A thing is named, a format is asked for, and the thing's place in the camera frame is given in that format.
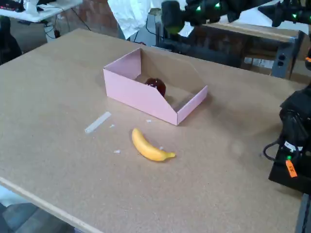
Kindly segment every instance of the white table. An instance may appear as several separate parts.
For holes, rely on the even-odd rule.
[[[44,11],[38,12],[37,15],[32,15],[24,12],[15,12],[15,11],[7,11],[0,9],[0,16],[7,16],[11,18],[17,18],[33,23],[38,23],[44,19],[49,19],[52,16],[55,16],[62,11],[68,10],[72,7],[80,5],[83,0],[57,0],[56,2],[51,2],[47,5],[39,5]],[[47,37],[47,41],[51,41],[54,38],[54,30],[53,24],[50,22],[45,28],[45,33]]]

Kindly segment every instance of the box flap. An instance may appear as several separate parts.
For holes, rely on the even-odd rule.
[[[109,97],[177,125],[177,113],[156,88],[105,69],[104,79]]]
[[[182,122],[206,98],[206,95],[207,86],[177,112],[177,124]]]
[[[141,74],[140,48],[106,65],[104,69],[125,76],[132,80],[135,79],[138,75]]]

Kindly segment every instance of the brick wall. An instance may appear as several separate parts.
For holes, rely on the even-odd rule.
[[[107,0],[83,0],[83,3],[75,7],[74,10],[92,31],[105,34],[109,34],[107,32],[117,34],[117,22],[110,10]],[[72,10],[66,11],[66,15],[62,13],[60,19],[62,24],[67,23],[66,16],[70,25],[76,24],[79,28],[85,28]]]

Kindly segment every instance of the banana tip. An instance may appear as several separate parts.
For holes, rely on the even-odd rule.
[[[171,153],[169,153],[169,158],[174,158],[176,156],[176,154],[175,153],[173,153],[173,152],[171,152]]]

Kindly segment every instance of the cardboard tray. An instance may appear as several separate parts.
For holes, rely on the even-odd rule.
[[[148,78],[165,83],[165,97],[144,84]],[[207,86],[191,63],[142,48],[106,65],[104,80],[108,97],[173,125],[207,96]]]

